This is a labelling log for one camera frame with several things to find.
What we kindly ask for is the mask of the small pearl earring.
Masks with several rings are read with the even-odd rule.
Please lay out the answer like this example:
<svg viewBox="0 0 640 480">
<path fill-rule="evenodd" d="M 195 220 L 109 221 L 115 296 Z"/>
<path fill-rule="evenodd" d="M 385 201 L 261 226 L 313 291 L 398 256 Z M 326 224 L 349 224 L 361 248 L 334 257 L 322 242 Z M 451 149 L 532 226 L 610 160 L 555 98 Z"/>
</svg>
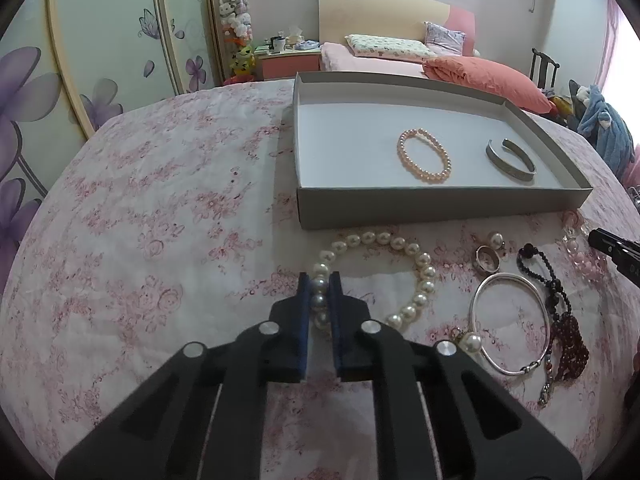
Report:
<svg viewBox="0 0 640 480">
<path fill-rule="evenodd" d="M 496 252 L 503 252 L 506 247 L 506 239 L 500 232 L 490 232 L 487 243 Z"/>
</svg>

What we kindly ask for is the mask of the pink floral bedspread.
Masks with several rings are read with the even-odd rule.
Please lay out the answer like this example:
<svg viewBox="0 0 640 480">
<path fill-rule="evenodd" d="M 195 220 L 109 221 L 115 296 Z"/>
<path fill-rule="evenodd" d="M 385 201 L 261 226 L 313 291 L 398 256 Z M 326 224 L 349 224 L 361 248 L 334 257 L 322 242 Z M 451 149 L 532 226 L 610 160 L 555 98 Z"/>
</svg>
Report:
<svg viewBox="0 0 640 480">
<path fill-rule="evenodd" d="M 544 372 L 504 385 L 585 472 L 623 430 L 639 336 L 638 289 L 581 237 L 636 238 L 639 217 L 591 146 L 544 128 L 592 191 L 567 214 L 389 226 L 419 243 L 434 290 L 404 331 L 420 344 L 465 326 L 490 232 L 515 254 L 539 247 L 562 281 L 588 365 L 540 406 Z M 1 306 L 1 406 L 36 463 L 62 456 L 189 341 L 218 346 L 295 292 L 300 272 L 345 233 L 297 220 L 293 86 L 244 84 L 179 96 L 110 120 L 55 182 L 26 232 Z"/>
</svg>

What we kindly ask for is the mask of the large pearl earring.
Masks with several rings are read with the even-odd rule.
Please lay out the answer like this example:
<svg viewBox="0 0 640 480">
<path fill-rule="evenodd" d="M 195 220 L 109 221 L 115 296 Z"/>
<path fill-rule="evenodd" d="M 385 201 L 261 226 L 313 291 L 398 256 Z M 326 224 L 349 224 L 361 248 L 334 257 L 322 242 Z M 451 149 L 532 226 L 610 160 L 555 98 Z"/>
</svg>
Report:
<svg viewBox="0 0 640 480">
<path fill-rule="evenodd" d="M 477 354 L 483 349 L 483 338 L 474 330 L 459 330 L 456 328 L 451 337 L 454 343 L 465 353 Z"/>
</svg>

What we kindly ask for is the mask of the floral white pillow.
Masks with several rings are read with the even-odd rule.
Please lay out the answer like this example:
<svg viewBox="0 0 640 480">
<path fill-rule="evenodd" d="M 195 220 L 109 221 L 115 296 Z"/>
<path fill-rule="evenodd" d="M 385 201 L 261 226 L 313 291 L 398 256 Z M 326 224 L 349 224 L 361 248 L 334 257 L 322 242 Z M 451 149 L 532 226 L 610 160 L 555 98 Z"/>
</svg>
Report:
<svg viewBox="0 0 640 480">
<path fill-rule="evenodd" d="M 423 63 L 437 54 L 418 40 L 370 35 L 347 35 L 346 44 L 358 58 L 385 58 L 386 60 Z"/>
</svg>

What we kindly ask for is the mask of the floral sliding wardrobe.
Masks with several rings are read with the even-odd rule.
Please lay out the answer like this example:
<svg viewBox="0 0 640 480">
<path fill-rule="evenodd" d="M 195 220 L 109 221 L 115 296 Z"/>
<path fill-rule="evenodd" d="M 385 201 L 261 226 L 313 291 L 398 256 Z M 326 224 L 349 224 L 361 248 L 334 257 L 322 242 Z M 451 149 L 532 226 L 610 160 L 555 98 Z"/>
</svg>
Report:
<svg viewBox="0 0 640 480">
<path fill-rule="evenodd" d="M 1 269 L 110 119 L 218 84 L 210 0 L 24 0 L 1 39 Z"/>
</svg>

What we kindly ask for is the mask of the plush toy hanging rack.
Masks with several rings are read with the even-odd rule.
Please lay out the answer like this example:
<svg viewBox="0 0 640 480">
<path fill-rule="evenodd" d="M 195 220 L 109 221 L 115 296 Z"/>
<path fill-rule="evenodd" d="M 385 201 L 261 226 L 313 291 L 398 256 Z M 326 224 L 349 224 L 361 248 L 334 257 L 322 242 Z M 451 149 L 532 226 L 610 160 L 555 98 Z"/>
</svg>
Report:
<svg viewBox="0 0 640 480">
<path fill-rule="evenodd" d="M 215 0 L 224 80 L 253 73 L 254 36 L 248 0 Z"/>
</svg>

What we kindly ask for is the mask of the pink bedside table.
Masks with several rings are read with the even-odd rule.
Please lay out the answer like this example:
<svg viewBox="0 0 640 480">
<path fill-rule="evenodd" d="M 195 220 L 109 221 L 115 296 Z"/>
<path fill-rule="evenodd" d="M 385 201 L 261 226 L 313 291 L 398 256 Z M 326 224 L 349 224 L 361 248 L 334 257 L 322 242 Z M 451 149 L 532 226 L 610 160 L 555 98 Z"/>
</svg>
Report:
<svg viewBox="0 0 640 480">
<path fill-rule="evenodd" d="M 256 55 L 256 75 L 259 80 L 294 78 L 297 73 L 318 72 L 321 50 L 285 50 Z"/>
</svg>

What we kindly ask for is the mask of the blue plush clothing pile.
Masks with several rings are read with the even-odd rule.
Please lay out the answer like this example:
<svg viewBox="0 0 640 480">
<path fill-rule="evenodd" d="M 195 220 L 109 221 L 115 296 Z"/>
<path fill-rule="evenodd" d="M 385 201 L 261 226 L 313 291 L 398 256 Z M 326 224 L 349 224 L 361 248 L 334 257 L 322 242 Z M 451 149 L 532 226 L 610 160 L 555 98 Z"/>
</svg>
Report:
<svg viewBox="0 0 640 480">
<path fill-rule="evenodd" d="M 585 87 L 571 79 L 568 88 L 578 119 L 576 131 L 592 145 L 617 180 L 623 181 L 628 166 L 636 161 L 634 139 L 626 122 L 596 84 Z"/>
</svg>

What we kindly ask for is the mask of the purple patterned pillow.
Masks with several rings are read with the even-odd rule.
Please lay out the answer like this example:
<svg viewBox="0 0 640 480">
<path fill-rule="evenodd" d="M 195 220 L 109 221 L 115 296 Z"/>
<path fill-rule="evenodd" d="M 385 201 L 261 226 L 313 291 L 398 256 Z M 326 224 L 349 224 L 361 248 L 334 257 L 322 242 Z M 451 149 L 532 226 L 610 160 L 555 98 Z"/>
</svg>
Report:
<svg viewBox="0 0 640 480">
<path fill-rule="evenodd" d="M 462 56 L 466 35 L 432 22 L 425 22 L 426 46 L 436 55 Z"/>
</svg>

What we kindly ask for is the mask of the pink curtain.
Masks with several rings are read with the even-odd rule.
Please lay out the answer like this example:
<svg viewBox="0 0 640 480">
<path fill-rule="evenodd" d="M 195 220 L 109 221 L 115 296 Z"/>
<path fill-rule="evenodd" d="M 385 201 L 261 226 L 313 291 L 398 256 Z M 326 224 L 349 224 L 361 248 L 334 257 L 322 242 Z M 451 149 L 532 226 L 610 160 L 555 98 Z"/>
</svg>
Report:
<svg viewBox="0 0 640 480">
<path fill-rule="evenodd" d="M 608 0 L 605 54 L 603 94 L 626 122 L 634 144 L 634 162 L 623 176 L 623 185 L 630 188 L 639 186 L 639 36 L 616 0 Z"/>
</svg>

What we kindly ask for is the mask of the white mug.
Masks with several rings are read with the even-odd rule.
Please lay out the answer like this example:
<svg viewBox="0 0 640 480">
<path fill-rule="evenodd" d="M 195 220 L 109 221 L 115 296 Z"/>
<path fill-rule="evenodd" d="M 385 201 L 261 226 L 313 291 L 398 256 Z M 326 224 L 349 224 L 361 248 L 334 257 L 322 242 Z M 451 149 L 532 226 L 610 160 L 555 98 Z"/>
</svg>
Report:
<svg viewBox="0 0 640 480">
<path fill-rule="evenodd" d="M 286 38 L 282 36 L 272 37 L 270 47 L 272 52 L 282 52 L 286 45 Z"/>
</svg>

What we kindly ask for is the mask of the folded coral quilt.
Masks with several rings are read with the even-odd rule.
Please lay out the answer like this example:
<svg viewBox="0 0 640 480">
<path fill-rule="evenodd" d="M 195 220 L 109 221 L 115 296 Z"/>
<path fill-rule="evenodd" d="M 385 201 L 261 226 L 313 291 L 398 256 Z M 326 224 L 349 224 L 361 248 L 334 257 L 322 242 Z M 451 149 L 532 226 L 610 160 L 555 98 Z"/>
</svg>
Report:
<svg viewBox="0 0 640 480">
<path fill-rule="evenodd" d="M 501 96 L 529 112 L 544 115 L 553 108 L 552 103 L 527 76 L 486 58 L 436 56 L 423 63 L 423 71 L 430 79 Z"/>
</svg>

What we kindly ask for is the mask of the dark wooden chair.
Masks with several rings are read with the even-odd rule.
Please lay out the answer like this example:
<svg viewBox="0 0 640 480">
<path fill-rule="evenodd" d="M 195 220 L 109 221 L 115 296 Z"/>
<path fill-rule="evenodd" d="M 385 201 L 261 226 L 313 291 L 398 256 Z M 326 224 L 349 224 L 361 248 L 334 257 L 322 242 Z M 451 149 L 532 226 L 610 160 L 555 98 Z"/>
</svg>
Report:
<svg viewBox="0 0 640 480">
<path fill-rule="evenodd" d="M 555 85 L 556 74 L 560 64 L 550 58 L 548 54 L 532 49 L 532 62 L 530 63 L 529 79 L 542 91 L 550 90 Z"/>
</svg>

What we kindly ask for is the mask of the silver bangle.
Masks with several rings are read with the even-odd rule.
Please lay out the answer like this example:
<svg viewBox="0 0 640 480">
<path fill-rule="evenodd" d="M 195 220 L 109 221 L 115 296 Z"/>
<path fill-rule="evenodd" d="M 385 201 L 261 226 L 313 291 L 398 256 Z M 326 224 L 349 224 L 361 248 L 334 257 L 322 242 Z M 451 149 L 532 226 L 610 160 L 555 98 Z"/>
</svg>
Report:
<svg viewBox="0 0 640 480">
<path fill-rule="evenodd" d="M 525 376 L 544 364 L 551 322 L 539 288 L 523 275 L 497 272 L 473 292 L 468 328 L 483 338 L 481 356 L 498 374 Z"/>
</svg>

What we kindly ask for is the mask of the grey cardboard tray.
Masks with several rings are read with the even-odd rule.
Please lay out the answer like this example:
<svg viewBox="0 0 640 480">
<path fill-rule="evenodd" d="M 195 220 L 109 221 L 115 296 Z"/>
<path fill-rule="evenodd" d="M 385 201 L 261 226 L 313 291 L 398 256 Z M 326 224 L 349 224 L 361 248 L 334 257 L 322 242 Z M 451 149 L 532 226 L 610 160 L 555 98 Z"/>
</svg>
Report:
<svg viewBox="0 0 640 480">
<path fill-rule="evenodd" d="M 510 101 L 375 73 L 294 82 L 297 208 L 306 230 L 543 214 L 592 187 Z"/>
</svg>

